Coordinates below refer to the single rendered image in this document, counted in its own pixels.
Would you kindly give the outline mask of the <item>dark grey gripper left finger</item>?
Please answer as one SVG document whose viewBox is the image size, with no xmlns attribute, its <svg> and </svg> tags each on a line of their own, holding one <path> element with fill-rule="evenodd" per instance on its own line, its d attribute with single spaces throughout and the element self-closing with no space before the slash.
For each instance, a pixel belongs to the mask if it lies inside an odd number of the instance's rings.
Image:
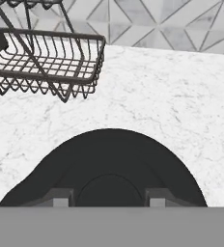
<svg viewBox="0 0 224 247">
<path fill-rule="evenodd" d="M 74 206 L 74 190 L 72 188 L 52 188 L 42 198 L 28 202 L 25 206 Z"/>
</svg>

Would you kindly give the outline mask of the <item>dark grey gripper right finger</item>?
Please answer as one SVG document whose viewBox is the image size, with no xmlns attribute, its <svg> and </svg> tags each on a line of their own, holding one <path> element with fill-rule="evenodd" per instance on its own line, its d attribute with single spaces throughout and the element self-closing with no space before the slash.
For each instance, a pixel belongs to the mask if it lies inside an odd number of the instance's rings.
<svg viewBox="0 0 224 247">
<path fill-rule="evenodd" d="M 184 207 L 194 204 L 175 197 L 167 188 L 147 188 L 145 190 L 145 206 L 149 207 Z"/>
</svg>

